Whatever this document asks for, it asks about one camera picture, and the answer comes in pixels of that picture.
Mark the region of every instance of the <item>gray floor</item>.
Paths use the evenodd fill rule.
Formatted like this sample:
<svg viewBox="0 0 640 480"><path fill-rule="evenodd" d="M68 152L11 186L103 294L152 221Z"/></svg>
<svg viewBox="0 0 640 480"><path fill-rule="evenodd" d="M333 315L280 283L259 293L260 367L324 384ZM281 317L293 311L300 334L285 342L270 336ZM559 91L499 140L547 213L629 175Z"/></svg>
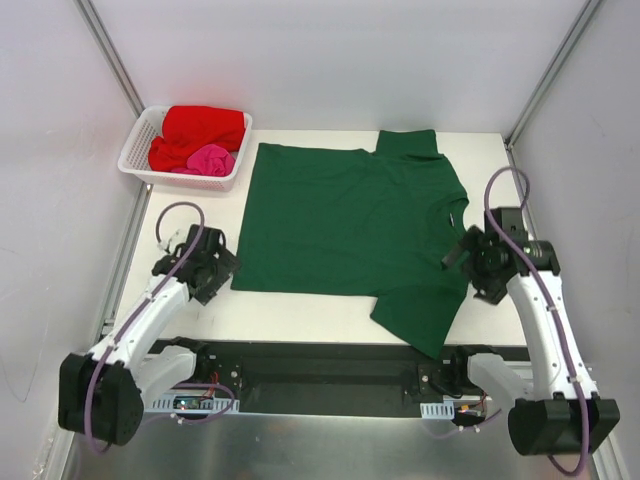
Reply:
<svg viewBox="0 0 640 480"><path fill-rule="evenodd" d="M435 440L450 422L228 415L206 425L163 419L125 447L94 456L77 436L67 479L448 480L562 478L546 458L520 457L506 418L480 433ZM567 458L567 467L575 458ZM584 474L580 478L597 478Z"/></svg>

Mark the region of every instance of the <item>red cloth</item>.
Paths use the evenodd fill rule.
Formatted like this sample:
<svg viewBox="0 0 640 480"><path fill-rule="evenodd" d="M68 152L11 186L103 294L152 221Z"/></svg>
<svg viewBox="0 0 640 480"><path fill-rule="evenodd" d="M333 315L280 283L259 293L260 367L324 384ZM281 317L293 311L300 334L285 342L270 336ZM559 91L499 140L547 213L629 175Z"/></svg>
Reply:
<svg viewBox="0 0 640 480"><path fill-rule="evenodd" d="M163 137L156 137L149 150L149 166L157 172L186 167L187 160L210 143L229 152L240 149L244 137L244 115L224 108L171 107L162 123Z"/></svg>

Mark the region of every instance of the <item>white wall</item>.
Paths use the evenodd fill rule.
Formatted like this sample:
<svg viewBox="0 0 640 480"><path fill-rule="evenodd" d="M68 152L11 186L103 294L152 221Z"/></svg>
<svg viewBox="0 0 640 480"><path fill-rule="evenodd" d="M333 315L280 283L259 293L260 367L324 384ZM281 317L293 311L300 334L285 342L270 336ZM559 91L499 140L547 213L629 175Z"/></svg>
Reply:
<svg viewBox="0 0 640 480"><path fill-rule="evenodd" d="M139 183L134 116L73 2L0 16L0 478L33 478L60 362L95 334Z"/></svg>
<svg viewBox="0 0 640 480"><path fill-rule="evenodd" d="M584 0L94 0L147 105L256 128L502 132Z"/></svg>
<svg viewBox="0 0 640 480"><path fill-rule="evenodd" d="M554 242L565 299L616 432L640 471L640 3L608 0L516 145L538 234Z"/></svg>

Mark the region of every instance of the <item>green t-shirt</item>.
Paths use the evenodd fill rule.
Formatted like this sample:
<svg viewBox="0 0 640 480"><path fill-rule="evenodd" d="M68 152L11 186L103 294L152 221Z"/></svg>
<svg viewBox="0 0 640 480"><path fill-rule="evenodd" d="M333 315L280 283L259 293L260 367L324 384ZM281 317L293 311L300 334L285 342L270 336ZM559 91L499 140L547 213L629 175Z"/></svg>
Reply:
<svg viewBox="0 0 640 480"><path fill-rule="evenodd" d="M437 357L467 292L440 267L467 203L432 130L382 131L375 153L261 144L231 288L377 297L371 318Z"/></svg>

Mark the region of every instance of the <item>t-shirt sleeve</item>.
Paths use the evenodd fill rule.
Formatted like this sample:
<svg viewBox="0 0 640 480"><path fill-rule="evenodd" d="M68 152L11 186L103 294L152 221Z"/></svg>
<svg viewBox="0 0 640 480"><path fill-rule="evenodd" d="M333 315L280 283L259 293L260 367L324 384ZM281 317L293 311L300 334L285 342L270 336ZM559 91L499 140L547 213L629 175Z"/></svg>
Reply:
<svg viewBox="0 0 640 480"><path fill-rule="evenodd" d="M378 296L371 319L425 355L438 358L466 291L448 286L400 287Z"/></svg>

